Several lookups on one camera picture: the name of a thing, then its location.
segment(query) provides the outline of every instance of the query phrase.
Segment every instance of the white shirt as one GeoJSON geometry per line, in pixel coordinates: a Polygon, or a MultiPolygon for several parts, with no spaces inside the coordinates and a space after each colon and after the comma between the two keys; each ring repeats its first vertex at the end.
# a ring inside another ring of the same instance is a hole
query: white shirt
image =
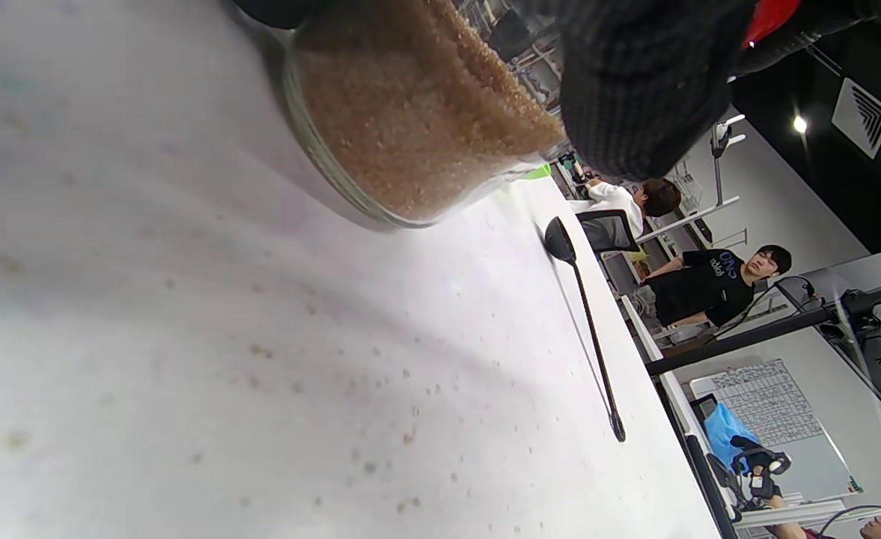
{"type": "Polygon", "coordinates": [[[639,208],[636,201],[632,199],[632,195],[625,188],[612,185],[605,181],[599,182],[590,188],[590,198],[593,198],[595,204],[591,204],[589,208],[574,208],[574,211],[582,209],[582,211],[593,210],[622,210],[626,212],[626,219],[629,222],[629,232],[632,238],[643,235],[643,210],[639,208]]]}

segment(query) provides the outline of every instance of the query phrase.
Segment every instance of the whiteboard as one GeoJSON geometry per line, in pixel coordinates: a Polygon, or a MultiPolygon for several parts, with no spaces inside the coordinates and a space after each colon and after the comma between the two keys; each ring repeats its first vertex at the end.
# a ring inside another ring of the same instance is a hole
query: whiteboard
{"type": "Polygon", "coordinates": [[[808,502],[855,492],[850,469],[782,359],[693,380],[689,386],[697,398],[713,393],[764,447],[789,454],[793,466],[773,476],[784,494],[799,492],[808,502]]]}

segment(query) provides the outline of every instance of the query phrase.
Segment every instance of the blue plastic bag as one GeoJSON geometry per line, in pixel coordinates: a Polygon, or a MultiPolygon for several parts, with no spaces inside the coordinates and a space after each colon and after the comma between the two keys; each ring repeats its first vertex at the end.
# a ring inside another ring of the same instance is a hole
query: blue plastic bag
{"type": "Polygon", "coordinates": [[[734,447],[730,443],[732,437],[742,436],[759,443],[756,434],[747,429],[737,414],[731,412],[724,403],[716,404],[716,409],[704,421],[704,426],[707,428],[707,438],[710,438],[713,454],[723,461],[730,471],[734,470],[732,467],[734,457],[743,452],[742,448],[734,447]]]}

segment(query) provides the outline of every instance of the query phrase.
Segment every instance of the glass jar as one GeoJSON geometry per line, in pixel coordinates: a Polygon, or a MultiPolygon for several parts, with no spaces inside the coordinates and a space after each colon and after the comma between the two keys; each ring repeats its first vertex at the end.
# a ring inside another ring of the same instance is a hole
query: glass jar
{"type": "Polygon", "coordinates": [[[498,7],[337,0],[296,30],[283,81],[294,132],[368,215],[432,225],[560,153],[556,36],[498,7]]]}

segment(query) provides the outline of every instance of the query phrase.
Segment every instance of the black spoon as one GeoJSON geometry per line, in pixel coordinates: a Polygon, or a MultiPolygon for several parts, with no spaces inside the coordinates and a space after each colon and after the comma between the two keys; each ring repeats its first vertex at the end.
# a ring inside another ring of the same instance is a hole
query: black spoon
{"type": "MultiPolygon", "coordinates": [[[[543,244],[546,251],[549,252],[557,260],[563,260],[567,264],[573,266],[573,273],[576,275],[577,286],[580,286],[580,298],[583,300],[583,308],[587,311],[587,322],[590,324],[590,336],[594,340],[594,350],[597,351],[597,364],[600,365],[600,376],[603,378],[603,388],[607,393],[607,400],[610,403],[610,426],[614,430],[617,440],[626,441],[626,430],[623,427],[623,421],[617,411],[617,401],[614,399],[614,390],[610,386],[610,375],[607,374],[607,365],[603,361],[603,352],[600,350],[600,341],[597,340],[597,328],[594,326],[594,314],[590,310],[590,303],[587,301],[587,291],[583,289],[583,277],[580,276],[580,268],[576,265],[576,252],[573,250],[573,243],[570,242],[570,235],[567,234],[566,226],[559,217],[551,219],[550,224],[546,226],[546,232],[543,233],[543,244]]],[[[594,371],[594,364],[587,360],[590,364],[590,371],[594,372],[594,381],[597,381],[597,372],[594,371]]]]}

